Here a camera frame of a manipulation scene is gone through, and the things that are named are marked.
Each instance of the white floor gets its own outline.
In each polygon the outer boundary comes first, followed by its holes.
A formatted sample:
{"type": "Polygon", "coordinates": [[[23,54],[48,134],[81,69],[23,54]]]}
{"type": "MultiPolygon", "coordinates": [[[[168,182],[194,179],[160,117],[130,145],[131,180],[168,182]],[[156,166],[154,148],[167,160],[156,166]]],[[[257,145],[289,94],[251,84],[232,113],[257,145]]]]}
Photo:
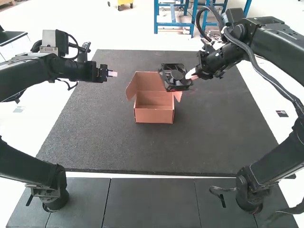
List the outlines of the white floor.
{"type": "MultiPolygon", "coordinates": [[[[230,0],[229,6],[243,7],[245,0],[230,0]]],[[[299,19],[304,16],[304,2],[285,0],[254,0],[249,11],[250,17],[275,16],[284,20],[299,33],[304,34],[304,26],[299,19]]],[[[42,29],[60,29],[72,34],[79,43],[92,42],[91,58],[97,49],[152,49],[190,50],[201,48],[196,31],[195,38],[188,35],[153,34],[153,0],[135,0],[134,9],[126,7],[118,12],[108,7],[106,0],[29,0],[16,7],[0,12],[0,24],[7,30],[27,31],[26,38],[0,49],[6,59],[14,54],[29,51],[33,42],[41,39],[42,29]]],[[[304,101],[304,88],[284,72],[266,61],[261,66],[275,76],[288,90],[304,101]]],[[[256,103],[264,115],[275,138],[280,143],[291,132],[296,114],[293,106],[258,74],[248,62],[241,62],[238,68],[250,89],[256,103]],[[289,118],[279,118],[276,110],[285,110],[289,118]]],[[[42,143],[54,125],[72,91],[68,92],[63,83],[42,83],[28,89],[21,102],[0,104],[0,135],[8,144],[36,156],[42,143]],[[13,113],[22,106],[22,113],[13,113]]],[[[68,173],[68,176],[130,177],[129,175],[109,175],[92,173],[68,173]]],[[[284,180],[280,187],[289,206],[295,206],[302,193],[304,172],[297,173],[296,180],[284,180]]],[[[0,228],[4,228],[22,192],[22,183],[0,179],[0,228]]],[[[304,215],[295,216],[299,227],[304,228],[304,215]]]]}

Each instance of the black rubber mat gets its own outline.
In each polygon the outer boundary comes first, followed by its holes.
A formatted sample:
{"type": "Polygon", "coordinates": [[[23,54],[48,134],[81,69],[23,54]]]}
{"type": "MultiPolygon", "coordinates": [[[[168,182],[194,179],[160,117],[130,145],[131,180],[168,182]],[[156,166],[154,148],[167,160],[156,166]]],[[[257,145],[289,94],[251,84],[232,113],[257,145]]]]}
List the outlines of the black rubber mat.
{"type": "Polygon", "coordinates": [[[236,67],[221,80],[194,81],[175,102],[173,124],[136,124],[124,93],[135,71],[190,70],[196,52],[98,50],[93,60],[118,77],[79,84],[38,158],[70,171],[231,176],[277,145],[236,67]]]}
{"type": "MultiPolygon", "coordinates": [[[[68,178],[69,202],[47,213],[34,197],[26,207],[26,189],[7,228],[262,228],[265,219],[288,205],[278,186],[265,198],[262,211],[251,215],[239,208],[236,192],[212,195],[212,185],[235,187],[234,178],[68,178]]],[[[268,228],[298,228],[285,215],[268,228]]]]}

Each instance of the black cable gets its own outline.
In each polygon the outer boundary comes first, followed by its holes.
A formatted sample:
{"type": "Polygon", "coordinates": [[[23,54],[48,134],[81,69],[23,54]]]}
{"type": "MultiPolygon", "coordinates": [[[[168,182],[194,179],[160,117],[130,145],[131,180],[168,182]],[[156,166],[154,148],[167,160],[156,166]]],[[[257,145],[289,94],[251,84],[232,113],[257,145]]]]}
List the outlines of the black cable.
{"type": "Polygon", "coordinates": [[[213,38],[217,38],[217,36],[220,37],[220,34],[215,34],[215,35],[209,34],[209,36],[212,36],[213,38]]]}
{"type": "Polygon", "coordinates": [[[40,46],[42,45],[42,40],[38,40],[36,43],[34,43],[33,47],[31,48],[31,52],[39,52],[40,46]]]}
{"type": "Polygon", "coordinates": [[[70,91],[71,89],[74,89],[77,85],[78,85],[78,81],[76,81],[76,84],[73,85],[72,87],[70,86],[70,84],[67,81],[61,80],[59,78],[56,78],[55,80],[59,81],[59,82],[64,82],[67,84],[67,90],[70,91]]]}
{"type": "Polygon", "coordinates": [[[210,186],[209,192],[210,192],[211,194],[213,194],[213,195],[215,195],[215,196],[217,196],[218,198],[221,199],[220,195],[217,194],[217,193],[215,192],[215,190],[219,190],[219,191],[223,191],[223,192],[230,192],[230,191],[236,191],[236,190],[238,190],[238,189],[237,189],[237,188],[224,189],[224,188],[220,188],[220,187],[217,187],[217,186],[210,186]]]}
{"type": "MultiPolygon", "coordinates": [[[[68,33],[67,33],[67,35],[68,35],[69,37],[71,37],[72,40],[74,40],[76,46],[78,47],[79,45],[78,45],[77,40],[76,40],[72,35],[70,35],[70,34],[68,34],[68,33]]],[[[75,59],[78,58],[78,56],[79,56],[79,49],[77,48],[77,55],[76,55],[76,56],[74,56],[74,57],[72,57],[72,58],[64,58],[64,57],[61,57],[61,58],[63,58],[63,59],[68,59],[68,60],[75,60],[75,59]]]]}
{"type": "Polygon", "coordinates": [[[199,30],[199,33],[200,33],[208,42],[211,42],[211,41],[212,41],[211,38],[209,38],[209,37],[206,35],[205,31],[202,30],[202,27],[201,27],[201,25],[200,25],[200,23],[199,23],[199,22],[200,22],[200,16],[201,16],[201,14],[202,14],[204,11],[206,11],[206,10],[208,10],[208,11],[210,11],[210,12],[212,12],[212,13],[214,14],[216,20],[218,21],[218,27],[219,27],[219,30],[220,30],[220,31],[224,28],[225,24],[224,24],[224,22],[223,22],[223,20],[222,20],[222,17],[221,17],[220,14],[215,10],[215,8],[214,8],[214,6],[213,6],[212,4],[211,4],[210,6],[203,6],[202,8],[200,8],[200,10],[198,11],[198,13],[196,14],[196,20],[195,20],[195,22],[196,22],[197,28],[198,28],[198,30],[199,30]]]}
{"type": "Polygon", "coordinates": [[[252,49],[245,43],[239,41],[238,39],[234,38],[228,31],[228,28],[223,28],[222,30],[224,32],[225,37],[227,40],[229,40],[231,43],[234,43],[235,45],[239,46],[243,50],[246,51],[247,55],[249,56],[249,60],[254,68],[254,70],[259,73],[266,81],[270,82],[275,89],[287,100],[291,101],[296,109],[296,112],[298,115],[304,114],[304,106],[300,99],[290,93],[288,90],[286,90],[275,78],[270,76],[266,71],[264,71],[262,68],[259,67],[256,61],[256,57],[252,51],[252,49]]]}
{"type": "Polygon", "coordinates": [[[284,215],[299,215],[302,214],[303,212],[304,212],[304,198],[301,203],[299,203],[293,208],[285,208],[285,209],[277,210],[275,213],[269,216],[268,219],[265,220],[261,228],[267,228],[273,221],[277,220],[278,218],[284,215]]]}

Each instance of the yellow cart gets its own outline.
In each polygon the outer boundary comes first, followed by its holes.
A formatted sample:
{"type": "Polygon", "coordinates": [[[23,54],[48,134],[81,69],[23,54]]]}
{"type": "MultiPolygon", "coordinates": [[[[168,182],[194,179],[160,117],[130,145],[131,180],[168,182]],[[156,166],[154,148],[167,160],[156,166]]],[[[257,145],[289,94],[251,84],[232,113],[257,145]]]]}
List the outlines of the yellow cart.
{"type": "Polygon", "coordinates": [[[133,8],[133,0],[116,0],[116,2],[117,2],[118,11],[121,11],[122,10],[121,6],[125,4],[130,4],[130,8],[131,9],[133,8]]]}

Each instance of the black chair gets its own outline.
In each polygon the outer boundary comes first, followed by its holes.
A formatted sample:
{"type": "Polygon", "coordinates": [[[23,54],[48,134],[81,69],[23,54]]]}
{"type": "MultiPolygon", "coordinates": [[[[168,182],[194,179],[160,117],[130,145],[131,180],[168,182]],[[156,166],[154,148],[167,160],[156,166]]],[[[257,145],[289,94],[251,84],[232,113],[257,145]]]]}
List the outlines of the black chair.
{"type": "Polygon", "coordinates": [[[5,31],[2,28],[2,26],[0,25],[0,47],[10,44],[10,43],[14,42],[15,40],[20,39],[24,36],[28,37],[28,33],[27,32],[5,31]]]}

